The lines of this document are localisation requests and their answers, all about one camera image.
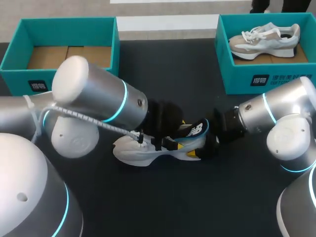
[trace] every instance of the brown cardboard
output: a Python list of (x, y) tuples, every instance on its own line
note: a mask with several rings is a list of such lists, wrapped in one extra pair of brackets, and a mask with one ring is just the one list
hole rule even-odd
[(83, 47), (83, 56), (89, 63), (94, 63), (102, 68), (111, 65), (111, 47)]
[(84, 46), (84, 47), (69, 47), (67, 58), (73, 55), (79, 55), (102, 68), (108, 68), (111, 65), (111, 50), (112, 47), (103, 46)]
[(27, 69), (57, 69), (62, 62), (79, 55), (102, 68), (111, 65), (111, 47), (41, 46), (34, 47)]
[(68, 47), (34, 47), (27, 69), (57, 69), (66, 58)]
[(83, 57), (83, 46), (80, 47), (68, 47), (68, 52), (67, 52), (67, 56), (66, 59), (74, 56), (74, 55), (79, 55)]
[(296, 55), (293, 58), (281, 58), (275, 57), (269, 54), (261, 54), (251, 61), (244, 61), (234, 58), (235, 65), (247, 65), (247, 64), (280, 64), (280, 63), (308, 63), (305, 53), (300, 46), (297, 45)]

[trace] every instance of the white cable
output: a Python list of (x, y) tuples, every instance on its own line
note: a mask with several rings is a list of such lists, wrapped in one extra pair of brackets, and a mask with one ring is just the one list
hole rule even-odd
[[(38, 120), (38, 123), (39, 124), (42, 124), (42, 121), (44, 119), (44, 115), (47, 111), (49, 110), (55, 110), (55, 111), (58, 111), (58, 112), (61, 112), (63, 114), (67, 114), (67, 115), (70, 115), (72, 117), (75, 117), (75, 118), (78, 118), (78, 119), (81, 119), (83, 121), (87, 121), (87, 122), (90, 122), (90, 123), (93, 123), (99, 127), (102, 127), (104, 129), (107, 129), (107, 130), (110, 130), (110, 131), (113, 131), (113, 132), (118, 132), (118, 133), (121, 133), (121, 134), (124, 134), (124, 135), (127, 135), (127, 136), (130, 136), (131, 138), (133, 138), (134, 140), (138, 141), (138, 136), (131, 133), (130, 131), (127, 131), (125, 129), (122, 129), (122, 128), (118, 128), (118, 127), (115, 127), (115, 126), (112, 126), (112, 125), (109, 125), (107, 123), (104, 123), (102, 121), (99, 121), (95, 118), (92, 118), (92, 117), (89, 117), (87, 115), (83, 115), (83, 114), (80, 114), (78, 112), (75, 112), (75, 111), (71, 111), (71, 110), (67, 110), (65, 108), (62, 108), (62, 107), (59, 107), (59, 106), (50, 106), (50, 107), (45, 107), (42, 112), (40, 113), (40, 116), (39, 116), (39, 120)], [(37, 138), (40, 136), (40, 134), (38, 133), (35, 133), (31, 142), (35, 143)]]
[(40, 123), (39, 123), (39, 120), (38, 120), (38, 117), (36, 116), (36, 113), (35, 113), (35, 110), (34, 110), (34, 103), (31, 101), (30, 97), (28, 95), (23, 95), (23, 97), (25, 98), (26, 100), (26, 103), (31, 111), (31, 115), (32, 115), (32, 118), (34, 120), (34, 124), (35, 124), (35, 133), (34, 135), (36, 134), (37, 137), (41, 136), (41, 127), (40, 127)]

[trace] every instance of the yellow accent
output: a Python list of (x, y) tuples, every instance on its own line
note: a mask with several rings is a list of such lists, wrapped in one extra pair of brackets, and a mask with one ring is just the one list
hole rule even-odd
[(187, 153), (187, 156), (188, 156), (188, 157), (191, 157), (191, 158), (197, 158), (197, 156), (196, 156), (196, 151), (193, 150), (193, 151), (191, 151), (191, 152), (188, 152), (188, 153)]
[(178, 150), (181, 149), (181, 148), (183, 148), (183, 145), (178, 143)]

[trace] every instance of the new balance logo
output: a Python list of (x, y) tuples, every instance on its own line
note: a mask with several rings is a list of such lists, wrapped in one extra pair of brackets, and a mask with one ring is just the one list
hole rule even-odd
[(202, 131), (203, 123), (200, 123), (198, 126), (191, 129), (187, 137), (194, 136)]

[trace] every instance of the beige sneaker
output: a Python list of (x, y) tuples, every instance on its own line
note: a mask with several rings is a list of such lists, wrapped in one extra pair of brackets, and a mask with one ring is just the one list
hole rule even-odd
[(233, 56), (253, 60), (262, 53), (276, 57), (294, 57), (300, 39), (300, 26), (277, 27), (273, 23), (241, 32), (229, 40)]

